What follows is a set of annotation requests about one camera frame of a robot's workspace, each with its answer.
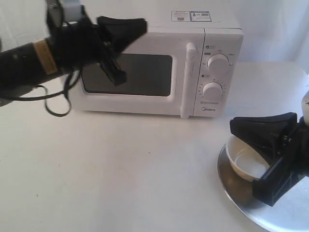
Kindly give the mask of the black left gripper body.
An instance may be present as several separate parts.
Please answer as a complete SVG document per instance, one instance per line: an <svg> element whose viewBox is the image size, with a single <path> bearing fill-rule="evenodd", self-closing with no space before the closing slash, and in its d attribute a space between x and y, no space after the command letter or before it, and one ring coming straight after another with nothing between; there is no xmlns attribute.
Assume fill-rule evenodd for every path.
<svg viewBox="0 0 309 232"><path fill-rule="evenodd" d="M48 45L56 65L62 73L82 69L84 66L98 63L107 78L115 86L127 81L126 73L117 67L101 40L98 26L83 16L73 24L63 23L56 26L52 17L48 17L50 37Z"/></svg>

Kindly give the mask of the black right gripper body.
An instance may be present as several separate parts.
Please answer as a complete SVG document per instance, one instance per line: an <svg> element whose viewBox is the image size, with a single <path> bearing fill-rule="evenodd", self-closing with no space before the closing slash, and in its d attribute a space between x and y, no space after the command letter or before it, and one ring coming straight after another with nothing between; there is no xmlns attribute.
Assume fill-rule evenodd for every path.
<svg viewBox="0 0 309 232"><path fill-rule="evenodd" d="M275 203L309 175L309 126L303 117L288 136L282 156L262 177L253 181L253 197L268 206Z"/></svg>

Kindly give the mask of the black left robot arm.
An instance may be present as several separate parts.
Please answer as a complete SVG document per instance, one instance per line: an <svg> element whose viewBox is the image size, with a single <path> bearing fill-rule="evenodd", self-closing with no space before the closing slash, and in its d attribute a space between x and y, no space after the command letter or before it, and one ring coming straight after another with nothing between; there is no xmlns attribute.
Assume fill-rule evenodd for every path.
<svg viewBox="0 0 309 232"><path fill-rule="evenodd" d="M96 63L119 86L127 77L116 59L146 33L143 18L100 16L93 24L84 16L77 23L53 28L48 38L0 54L0 96L18 101L39 84Z"/></svg>

